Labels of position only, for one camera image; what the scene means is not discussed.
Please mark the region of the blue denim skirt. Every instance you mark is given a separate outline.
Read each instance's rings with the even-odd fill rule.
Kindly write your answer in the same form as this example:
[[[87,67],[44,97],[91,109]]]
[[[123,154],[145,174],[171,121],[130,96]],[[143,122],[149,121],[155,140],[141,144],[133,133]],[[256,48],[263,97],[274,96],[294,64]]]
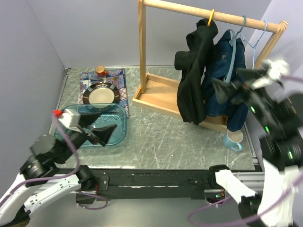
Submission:
[[[235,53],[235,61],[234,67],[232,71],[232,80],[240,80],[241,77],[236,73],[237,68],[246,68],[245,62],[245,47],[241,40],[241,38],[237,38],[236,40],[236,53]],[[234,105],[231,100],[228,101],[226,115],[228,116],[227,120],[227,129],[230,131],[238,131],[240,130],[247,117],[248,107],[244,103],[240,103],[239,105]]]

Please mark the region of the denim garment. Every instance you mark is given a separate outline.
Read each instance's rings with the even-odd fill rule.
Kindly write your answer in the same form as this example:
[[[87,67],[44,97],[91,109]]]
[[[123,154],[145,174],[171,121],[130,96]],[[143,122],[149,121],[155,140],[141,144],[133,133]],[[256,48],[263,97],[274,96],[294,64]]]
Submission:
[[[208,116],[224,114],[228,100],[228,84],[232,78],[236,54],[236,35],[227,30],[214,46],[212,57],[206,65],[202,83],[205,108]]]

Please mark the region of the light blue wire hanger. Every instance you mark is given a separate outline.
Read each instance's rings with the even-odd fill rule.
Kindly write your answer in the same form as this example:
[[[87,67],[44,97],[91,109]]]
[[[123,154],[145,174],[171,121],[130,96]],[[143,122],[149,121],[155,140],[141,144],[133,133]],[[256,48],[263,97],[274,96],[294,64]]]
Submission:
[[[266,20],[264,20],[265,22],[265,28],[263,30],[263,32],[261,33],[261,35],[259,36],[259,38],[257,39],[257,41],[255,42],[254,45],[252,45],[244,36],[243,34],[240,34],[240,37],[242,38],[242,40],[248,44],[252,49],[253,49],[253,59],[252,59],[252,69],[255,69],[255,61],[256,61],[256,48],[260,42],[260,40],[262,39],[264,33],[267,31],[267,26],[268,26],[268,22]]]

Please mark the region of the black garment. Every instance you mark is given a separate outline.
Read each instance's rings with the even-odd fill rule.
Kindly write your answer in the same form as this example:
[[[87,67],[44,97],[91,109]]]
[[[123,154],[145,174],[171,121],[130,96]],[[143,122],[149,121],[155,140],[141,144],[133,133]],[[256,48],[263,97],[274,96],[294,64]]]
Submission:
[[[206,119],[201,79],[205,65],[212,57],[217,34],[215,22],[208,25],[208,19],[201,19],[196,23],[196,30],[186,36],[188,51],[175,54],[174,67],[181,71],[177,106],[184,122],[199,125]]]

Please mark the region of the grey-blue plastic hanger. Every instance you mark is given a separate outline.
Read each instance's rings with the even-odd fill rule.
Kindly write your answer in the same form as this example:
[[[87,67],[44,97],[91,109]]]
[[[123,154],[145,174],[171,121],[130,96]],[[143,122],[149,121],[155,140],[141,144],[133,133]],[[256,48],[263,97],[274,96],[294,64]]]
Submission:
[[[236,40],[237,40],[238,35],[242,32],[243,28],[245,27],[246,20],[247,20],[246,15],[244,15],[242,17],[243,17],[243,23],[242,23],[241,28],[238,32],[235,32],[233,29],[228,30],[232,34],[231,40],[229,41],[229,44],[232,47],[232,57],[231,57],[231,63],[230,63],[229,71],[223,79],[223,81],[226,82],[226,83],[230,83],[231,77],[232,77],[232,71],[233,71],[235,55],[236,55]]]

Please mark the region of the yellow plastic hanger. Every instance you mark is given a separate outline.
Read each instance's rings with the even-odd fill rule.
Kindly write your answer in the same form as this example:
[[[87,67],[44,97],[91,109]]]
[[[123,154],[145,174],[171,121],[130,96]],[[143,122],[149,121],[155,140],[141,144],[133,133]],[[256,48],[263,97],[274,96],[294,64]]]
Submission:
[[[211,13],[210,13],[210,16],[209,16],[209,19],[208,19],[208,23],[207,23],[208,27],[210,27],[210,25],[211,25],[211,22],[212,22],[212,19],[213,19],[213,16],[214,16],[214,12],[215,12],[215,9],[212,9]]]

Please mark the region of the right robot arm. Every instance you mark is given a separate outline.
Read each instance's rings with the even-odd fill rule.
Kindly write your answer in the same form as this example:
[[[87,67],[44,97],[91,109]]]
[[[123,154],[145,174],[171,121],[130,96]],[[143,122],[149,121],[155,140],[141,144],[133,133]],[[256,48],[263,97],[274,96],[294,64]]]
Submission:
[[[230,226],[293,227],[292,208],[298,185],[303,180],[303,96],[291,94],[278,102],[265,88],[279,82],[285,70],[238,69],[241,80],[224,82],[213,79],[219,103],[231,99],[246,104],[266,131],[260,139],[264,165],[262,193],[248,188],[225,165],[212,166],[207,183],[224,188],[237,202],[241,220]]]

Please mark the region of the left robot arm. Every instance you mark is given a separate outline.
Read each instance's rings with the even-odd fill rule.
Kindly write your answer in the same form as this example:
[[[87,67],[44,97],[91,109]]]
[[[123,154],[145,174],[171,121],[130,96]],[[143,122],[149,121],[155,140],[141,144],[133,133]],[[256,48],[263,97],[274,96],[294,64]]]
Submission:
[[[53,111],[52,120],[62,139],[44,134],[30,147],[32,155],[0,200],[2,227],[25,227],[35,211],[70,192],[84,194],[98,185],[92,170],[80,164],[77,150],[86,141],[106,146],[118,127],[112,123],[98,128],[95,123],[103,115],[123,109],[117,104],[119,91],[112,84],[109,87],[114,92],[110,100]]]

